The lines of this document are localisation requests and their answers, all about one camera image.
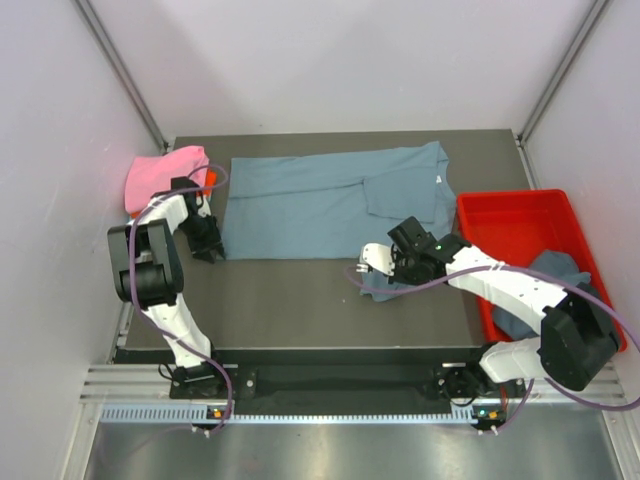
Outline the grey-blue polo shirt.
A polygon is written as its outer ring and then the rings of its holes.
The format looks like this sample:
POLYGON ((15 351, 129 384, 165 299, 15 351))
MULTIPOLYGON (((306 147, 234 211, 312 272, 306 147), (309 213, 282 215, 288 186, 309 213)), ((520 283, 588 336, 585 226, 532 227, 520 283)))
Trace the grey-blue polo shirt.
POLYGON ((438 142, 302 157, 235 158, 223 221, 230 260, 349 259, 415 217, 452 230, 456 195, 438 142))

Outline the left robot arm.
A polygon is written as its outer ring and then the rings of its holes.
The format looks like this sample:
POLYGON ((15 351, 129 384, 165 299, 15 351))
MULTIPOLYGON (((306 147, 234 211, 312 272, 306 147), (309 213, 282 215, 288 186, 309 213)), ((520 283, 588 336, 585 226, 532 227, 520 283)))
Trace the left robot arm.
POLYGON ((107 243, 116 293, 136 304, 169 344, 173 368, 159 373, 171 382, 172 398, 220 398, 227 374, 212 363, 212 341, 199 329, 183 296, 184 274, 174 242, 182 232, 196 260, 213 264, 226 257, 210 191, 188 176, 174 177, 129 223, 108 230, 107 243))

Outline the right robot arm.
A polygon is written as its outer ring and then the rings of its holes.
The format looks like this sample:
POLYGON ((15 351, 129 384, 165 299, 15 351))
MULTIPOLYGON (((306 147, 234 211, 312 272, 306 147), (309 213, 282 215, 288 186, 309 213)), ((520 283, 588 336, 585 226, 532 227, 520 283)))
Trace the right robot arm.
POLYGON ((436 239, 414 217, 388 233, 390 246, 362 251, 391 281, 425 285, 442 280, 522 320, 534 337, 489 346, 467 370, 469 388, 487 396, 502 383, 546 377, 582 391, 618 352, 621 340, 603 307, 585 299, 589 288, 514 271, 467 240, 436 239))

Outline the folded orange t-shirt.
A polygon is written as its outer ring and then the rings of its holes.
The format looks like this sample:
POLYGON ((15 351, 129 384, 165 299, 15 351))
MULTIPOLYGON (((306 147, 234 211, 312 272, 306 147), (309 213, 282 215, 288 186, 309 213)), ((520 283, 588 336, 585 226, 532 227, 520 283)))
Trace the folded orange t-shirt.
POLYGON ((217 183, 217 177, 218 174, 214 170, 208 170, 205 175, 204 189, 202 191, 202 194, 208 199, 211 198, 213 187, 217 183))

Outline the folded pink t-shirt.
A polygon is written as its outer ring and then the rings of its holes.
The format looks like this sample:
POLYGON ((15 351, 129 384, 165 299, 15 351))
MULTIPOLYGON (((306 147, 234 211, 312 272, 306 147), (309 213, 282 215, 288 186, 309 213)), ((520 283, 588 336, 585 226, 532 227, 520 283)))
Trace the folded pink t-shirt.
POLYGON ((159 192, 171 189, 171 180, 189 177, 199 186, 204 186, 209 158, 201 146, 187 146, 163 156, 136 157, 128 172, 124 206, 129 215, 142 211, 151 198, 159 192))

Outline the grey-blue shirt in bin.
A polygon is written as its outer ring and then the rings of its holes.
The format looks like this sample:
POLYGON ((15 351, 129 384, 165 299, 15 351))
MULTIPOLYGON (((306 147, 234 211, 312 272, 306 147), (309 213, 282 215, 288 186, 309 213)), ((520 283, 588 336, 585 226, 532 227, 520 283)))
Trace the grey-blue shirt in bin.
MULTIPOLYGON (((529 265, 529 269, 560 279, 572 286, 591 283, 591 274, 581 271, 569 254, 559 251, 544 250, 529 265)), ((523 340, 538 336, 523 320, 500 307, 493 308, 492 319, 494 325, 511 340, 523 340)))

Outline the aluminium frame rail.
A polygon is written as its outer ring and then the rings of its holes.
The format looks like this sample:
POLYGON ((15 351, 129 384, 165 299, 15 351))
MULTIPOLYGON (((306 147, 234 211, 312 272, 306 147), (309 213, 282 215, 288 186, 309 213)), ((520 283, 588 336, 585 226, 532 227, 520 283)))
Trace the aluminium frame rail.
MULTIPOLYGON (((163 379, 155 365, 93 365, 89 368, 80 399, 86 402, 161 402, 169 401, 170 382, 163 379)), ((579 398, 606 405, 627 401, 618 375, 607 365, 579 398)))

